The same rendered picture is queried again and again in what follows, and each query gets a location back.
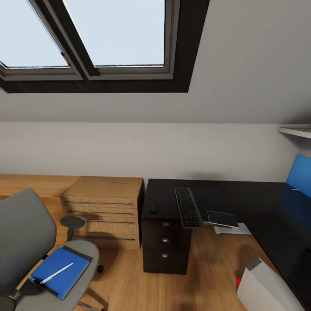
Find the swivel chair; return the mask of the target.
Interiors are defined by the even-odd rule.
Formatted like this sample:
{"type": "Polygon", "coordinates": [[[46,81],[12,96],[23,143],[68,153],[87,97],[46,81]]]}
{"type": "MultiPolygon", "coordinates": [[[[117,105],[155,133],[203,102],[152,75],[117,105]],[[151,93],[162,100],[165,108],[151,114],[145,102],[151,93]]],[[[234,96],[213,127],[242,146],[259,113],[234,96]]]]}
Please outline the swivel chair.
{"type": "Polygon", "coordinates": [[[80,300],[89,288],[94,274],[102,273],[99,249],[87,240],[73,240],[74,228],[85,221],[65,216],[60,223],[68,227],[67,242],[59,247],[89,261],[89,265],[64,300],[27,279],[17,287],[34,266],[38,269],[55,246],[57,225],[33,189],[25,189],[0,201],[0,311],[73,311],[78,305],[89,311],[100,311],[80,300]]]}

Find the keyboard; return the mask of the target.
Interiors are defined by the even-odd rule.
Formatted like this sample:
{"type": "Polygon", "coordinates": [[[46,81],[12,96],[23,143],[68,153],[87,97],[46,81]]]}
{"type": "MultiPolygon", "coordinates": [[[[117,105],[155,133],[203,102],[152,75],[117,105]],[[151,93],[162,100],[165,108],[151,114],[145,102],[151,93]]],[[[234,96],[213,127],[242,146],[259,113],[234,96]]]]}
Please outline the keyboard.
{"type": "Polygon", "coordinates": [[[183,228],[203,228],[205,224],[190,188],[175,188],[183,228]]]}

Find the mouse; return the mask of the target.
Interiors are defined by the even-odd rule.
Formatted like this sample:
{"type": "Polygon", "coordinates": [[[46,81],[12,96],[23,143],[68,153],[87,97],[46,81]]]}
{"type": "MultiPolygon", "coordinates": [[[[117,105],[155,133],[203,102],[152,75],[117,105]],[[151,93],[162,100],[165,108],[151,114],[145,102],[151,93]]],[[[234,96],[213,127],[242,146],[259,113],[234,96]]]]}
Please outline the mouse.
{"type": "Polygon", "coordinates": [[[157,211],[157,208],[156,208],[156,205],[155,205],[155,204],[152,204],[152,205],[150,206],[150,211],[151,211],[151,212],[156,212],[156,211],[157,211]]]}

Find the folder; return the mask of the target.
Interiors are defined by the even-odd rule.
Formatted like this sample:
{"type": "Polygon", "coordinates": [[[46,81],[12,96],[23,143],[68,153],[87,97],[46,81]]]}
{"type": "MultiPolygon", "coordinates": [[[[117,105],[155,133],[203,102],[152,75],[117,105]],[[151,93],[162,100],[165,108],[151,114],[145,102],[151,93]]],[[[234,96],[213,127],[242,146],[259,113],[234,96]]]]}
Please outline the folder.
{"type": "Polygon", "coordinates": [[[29,280],[60,300],[64,300],[88,265],[88,260],[59,247],[30,275],[29,280]],[[41,283],[71,263],[71,266],[59,272],[45,283],[41,283]]]}

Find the notebook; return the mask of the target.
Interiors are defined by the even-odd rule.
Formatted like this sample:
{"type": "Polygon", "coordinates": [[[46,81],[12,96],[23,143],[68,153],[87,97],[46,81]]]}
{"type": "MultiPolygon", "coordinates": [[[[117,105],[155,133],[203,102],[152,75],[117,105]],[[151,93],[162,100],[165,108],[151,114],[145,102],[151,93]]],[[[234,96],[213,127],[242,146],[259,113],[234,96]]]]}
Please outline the notebook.
{"type": "Polygon", "coordinates": [[[224,225],[239,228],[238,222],[234,214],[207,211],[209,222],[215,225],[224,225]]]}

